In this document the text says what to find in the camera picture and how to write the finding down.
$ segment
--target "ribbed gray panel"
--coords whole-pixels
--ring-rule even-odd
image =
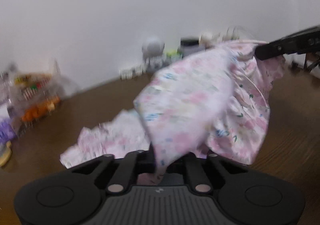
[[[134,186],[110,197],[84,225],[235,225],[210,197],[193,195],[186,186]]]

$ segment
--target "wood grain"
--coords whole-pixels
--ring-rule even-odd
[[[52,116],[13,142],[13,155],[0,169],[0,224],[20,224],[13,198],[24,184],[64,170],[59,158],[76,143],[82,127],[111,121],[149,82],[149,76],[114,81],[63,102]],[[320,80],[286,73],[270,95],[268,134],[252,168],[298,186],[306,197],[299,225],[320,221]]]

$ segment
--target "white wall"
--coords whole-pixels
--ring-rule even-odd
[[[0,0],[0,70],[61,72],[81,88],[141,62],[141,44],[241,25],[271,41],[320,23],[320,0]]]

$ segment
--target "white logo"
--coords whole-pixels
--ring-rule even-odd
[[[156,192],[157,192],[157,193],[164,192],[164,189],[162,189],[162,188],[158,188],[158,189],[156,189]]]

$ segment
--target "brown table surface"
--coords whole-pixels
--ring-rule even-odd
[[[52,115],[13,141],[13,155],[0,169],[0,224],[20,224],[13,198],[20,187],[64,170],[60,154],[77,141],[82,127],[111,121],[149,82],[114,81],[63,102]],[[252,166],[298,186],[306,198],[299,225],[320,224],[320,80],[286,73],[270,95],[271,118],[261,151]]]

